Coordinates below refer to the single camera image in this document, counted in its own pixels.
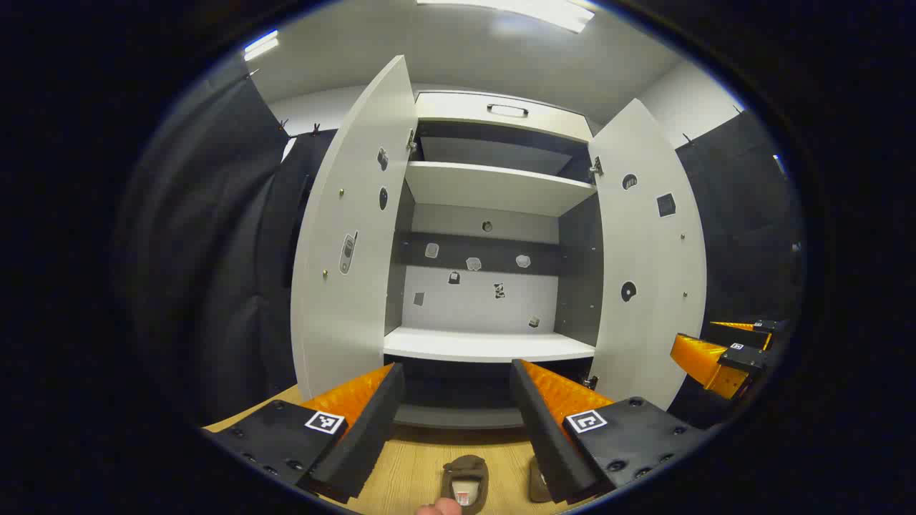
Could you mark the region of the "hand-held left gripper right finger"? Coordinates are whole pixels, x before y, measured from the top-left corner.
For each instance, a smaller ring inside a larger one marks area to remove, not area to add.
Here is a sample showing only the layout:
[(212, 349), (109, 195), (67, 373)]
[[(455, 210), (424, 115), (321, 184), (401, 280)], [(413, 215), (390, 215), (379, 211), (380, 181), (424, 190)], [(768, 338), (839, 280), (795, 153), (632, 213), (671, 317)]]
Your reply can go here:
[(527, 360), (511, 363), (510, 392), (556, 502), (642, 482), (709, 437), (645, 398), (612, 401)]

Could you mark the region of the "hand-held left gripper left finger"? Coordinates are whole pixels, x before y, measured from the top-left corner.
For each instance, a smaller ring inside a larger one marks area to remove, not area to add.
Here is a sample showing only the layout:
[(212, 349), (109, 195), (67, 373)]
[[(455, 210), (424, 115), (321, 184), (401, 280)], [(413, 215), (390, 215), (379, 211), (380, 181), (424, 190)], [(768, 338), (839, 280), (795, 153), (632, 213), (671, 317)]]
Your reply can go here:
[(375, 469), (404, 394), (403, 366), (388, 364), (306, 402), (268, 402), (208, 435), (262, 474), (346, 504)]

